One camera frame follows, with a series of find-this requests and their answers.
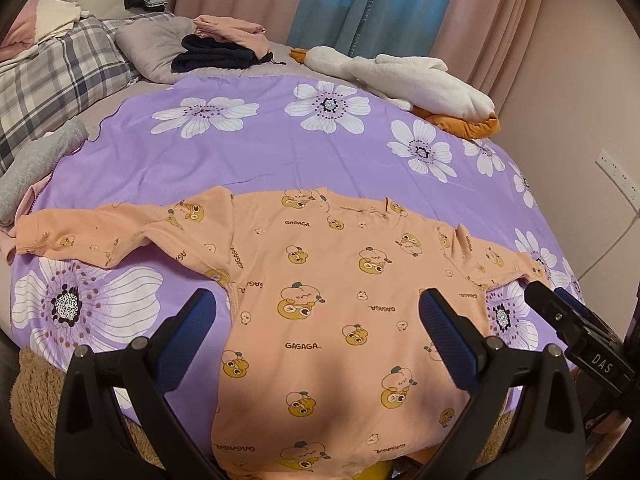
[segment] wall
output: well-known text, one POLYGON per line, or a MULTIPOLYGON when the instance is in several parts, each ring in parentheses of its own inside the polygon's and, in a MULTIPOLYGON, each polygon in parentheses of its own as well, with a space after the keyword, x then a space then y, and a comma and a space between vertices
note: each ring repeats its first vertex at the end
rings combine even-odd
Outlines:
MULTIPOLYGON (((634 211, 594 161, 602 147, 640 184, 640 39, 615 0, 543 0, 495 140, 516 160, 580 276, 634 211)), ((640 282, 640 221, 580 282, 624 335, 640 282)))

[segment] white flower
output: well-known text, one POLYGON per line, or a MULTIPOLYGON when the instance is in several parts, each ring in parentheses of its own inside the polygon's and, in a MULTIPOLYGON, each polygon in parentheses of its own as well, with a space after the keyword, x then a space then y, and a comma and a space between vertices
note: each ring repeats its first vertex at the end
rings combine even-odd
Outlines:
POLYGON ((518 281, 490 290, 486 294, 486 311, 491 332, 511 348, 536 350, 538 330, 525 319, 530 307, 524 301, 524 290, 518 281))
POLYGON ((214 97, 208 103, 199 97, 187 97, 180 102, 180 108, 170 108, 156 112, 154 119, 165 121, 155 126, 151 133, 161 134, 184 125, 180 133, 184 139, 203 134, 211 126, 224 132, 235 132, 244 127, 243 117, 257 115, 258 103, 244 104, 243 99, 214 97))
POLYGON ((494 167, 496 171, 504 171, 504 162, 495 153, 495 150, 486 142, 482 140, 476 140, 475 142, 469 142, 466 139, 462 139, 462 144, 465 147, 466 156, 478 156, 478 171, 486 176, 493 176, 494 167))
POLYGON ((456 172, 447 166, 451 162, 449 144, 433 141, 436 138, 436 128, 420 119, 414 121, 414 131, 402 121, 393 121, 391 131, 400 142, 388 142, 397 156, 412 156, 409 167, 416 173, 427 174, 429 171, 441 182, 447 181, 447 175, 457 176, 456 172))
POLYGON ((527 231, 527 236, 522 234, 522 231, 516 229, 515 240, 516 247, 521 253, 529 253, 531 257, 541 264, 545 269, 546 278, 551 282, 554 288, 561 286, 565 288, 569 285, 569 278, 564 272, 554 270, 558 258, 555 254, 552 254, 546 247, 540 248, 536 237, 531 231, 527 231))
MULTIPOLYGON (((162 276, 153 269, 133 267, 111 279, 112 271, 75 260, 39 263, 44 279, 30 270, 15 283, 11 318, 16 328, 31 328, 31 349, 57 368, 66 371, 82 344, 95 352, 124 348, 158 317, 162 276)), ((131 407, 126 390, 116 388, 116 396, 131 407)))
POLYGON ((293 94, 298 101, 284 108, 291 117, 311 117, 300 123, 305 130, 322 130, 326 134, 332 134, 336 129, 336 123, 340 124, 349 133, 359 135, 364 131, 362 120, 354 115, 369 115, 371 107, 368 97, 349 97, 358 92, 358 89, 350 86, 338 85, 327 81, 318 81, 316 88, 302 83, 293 89, 293 94))
POLYGON ((533 207, 536 203, 536 199, 534 199, 533 195, 531 194, 527 179, 522 176, 522 172, 515 164, 512 164, 510 160, 508 160, 507 162, 513 168, 513 171, 516 172, 516 174, 513 175, 513 183, 516 185, 516 191, 518 193, 522 193, 524 191, 524 195, 522 196, 524 199, 524 203, 527 205, 527 207, 533 207))
POLYGON ((584 298, 582 297, 582 290, 580 289, 578 278, 575 277, 575 274, 565 257, 562 258, 562 266, 564 267, 564 272, 566 272, 566 275, 569 277, 569 292, 576 300, 584 304, 584 298))

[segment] plaid garment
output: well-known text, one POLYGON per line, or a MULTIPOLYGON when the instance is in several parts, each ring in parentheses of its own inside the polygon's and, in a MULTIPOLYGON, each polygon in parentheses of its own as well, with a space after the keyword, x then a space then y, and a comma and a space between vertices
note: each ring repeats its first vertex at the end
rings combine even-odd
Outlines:
POLYGON ((138 20, 151 20, 152 22, 167 22, 171 18, 174 18, 175 14, 172 12, 146 12, 145 14, 139 14, 138 16, 133 16, 131 18, 126 18, 125 20, 102 20, 102 26, 104 27, 104 31, 107 33, 107 36, 111 40, 111 44, 116 49, 118 56, 125 63, 132 74, 133 81, 137 81, 140 78, 140 72, 136 70, 136 67, 132 62, 127 59, 124 53, 120 50, 116 43, 116 32, 123 25, 128 25, 129 23, 136 22, 138 20))
POLYGON ((0 175, 20 146, 116 93, 133 74, 102 23, 87 18, 0 76, 0 175))

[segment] gray rolled cloth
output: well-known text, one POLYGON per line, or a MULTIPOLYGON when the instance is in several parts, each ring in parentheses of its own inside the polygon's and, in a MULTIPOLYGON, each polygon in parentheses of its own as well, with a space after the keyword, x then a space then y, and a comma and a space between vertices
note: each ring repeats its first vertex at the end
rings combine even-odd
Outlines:
POLYGON ((26 144, 0 177, 0 224, 13 224, 15 212, 29 187, 51 173, 63 155, 74 152, 88 138, 84 123, 73 118, 52 134, 26 144))

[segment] black garment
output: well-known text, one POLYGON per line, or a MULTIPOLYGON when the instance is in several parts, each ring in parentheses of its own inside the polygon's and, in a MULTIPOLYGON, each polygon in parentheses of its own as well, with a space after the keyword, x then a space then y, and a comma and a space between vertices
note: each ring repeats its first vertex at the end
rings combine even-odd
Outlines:
POLYGON ((271 52, 258 59, 253 50, 244 46, 221 43, 213 38, 199 38, 195 34, 182 38, 182 47, 187 52, 178 54, 172 61, 171 70, 174 72, 190 72, 203 67, 245 69, 273 60, 271 52))
POLYGON ((131 9, 137 7, 139 9, 146 9, 151 12, 164 12, 164 5, 160 6, 148 6, 145 0, 124 0, 124 8, 131 9))

